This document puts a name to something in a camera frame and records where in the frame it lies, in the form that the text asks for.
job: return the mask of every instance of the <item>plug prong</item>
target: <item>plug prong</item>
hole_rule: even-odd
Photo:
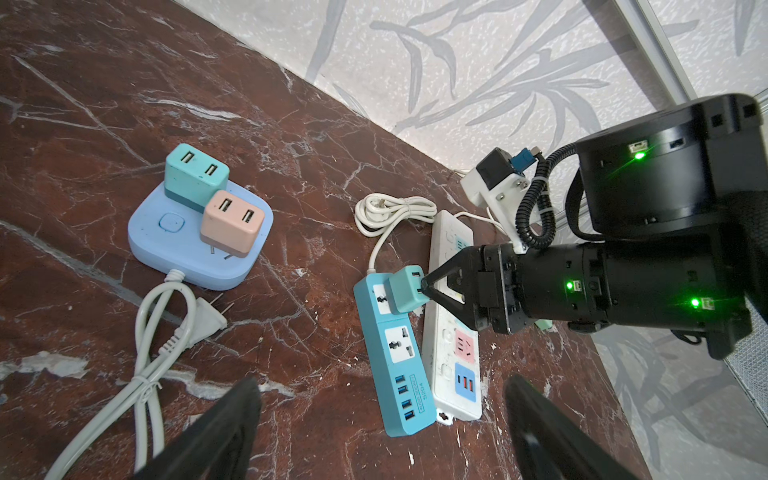
[[[223,315],[223,314],[225,314],[225,313],[227,312],[227,310],[229,310],[230,308],[232,308],[232,305],[234,305],[234,304],[235,304],[235,302],[232,302],[232,303],[230,303],[230,304],[229,304],[229,306],[228,306],[227,308],[225,308],[224,310],[221,310],[221,312],[220,312],[220,313],[221,313],[222,315]]]

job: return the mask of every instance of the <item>white wallpaper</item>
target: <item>white wallpaper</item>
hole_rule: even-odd
[[[179,1],[450,168],[667,105],[610,0]],[[762,89],[765,2],[654,1],[699,94]],[[575,168],[552,175],[556,207]]]

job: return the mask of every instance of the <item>power button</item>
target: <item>power button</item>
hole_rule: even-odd
[[[160,228],[167,232],[176,233],[184,226],[184,218],[181,215],[168,212],[160,219],[159,225]]]

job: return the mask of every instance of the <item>white outlet panel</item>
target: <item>white outlet panel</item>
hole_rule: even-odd
[[[404,326],[384,330],[384,337],[389,345],[389,357],[392,363],[403,362],[416,355],[413,352],[413,340]]]
[[[474,243],[472,229],[446,210],[441,210],[432,225],[429,271]],[[435,286],[446,295],[462,301],[461,295],[448,288],[445,279]],[[434,301],[428,302],[424,310],[422,362],[435,398],[438,422],[451,425],[454,418],[465,421],[480,418],[482,392],[478,333]]]

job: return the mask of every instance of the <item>brown marble surface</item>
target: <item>brown marble surface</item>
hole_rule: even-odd
[[[650,478],[591,339],[564,328],[482,332],[482,419],[386,436],[352,295],[375,239],[352,208],[371,191],[469,207],[441,165],[165,0],[3,2],[0,49],[0,477],[42,478],[130,380],[137,304],[163,275],[132,257],[127,221],[187,142],[228,164],[275,223],[215,304],[234,302],[228,328],[162,381],[168,438],[252,375],[264,409],[250,478],[518,478],[501,386],[519,372]],[[399,226],[379,270],[426,267],[430,232]],[[179,299],[170,313],[159,338],[183,316]],[[129,475],[131,417],[69,478]]]

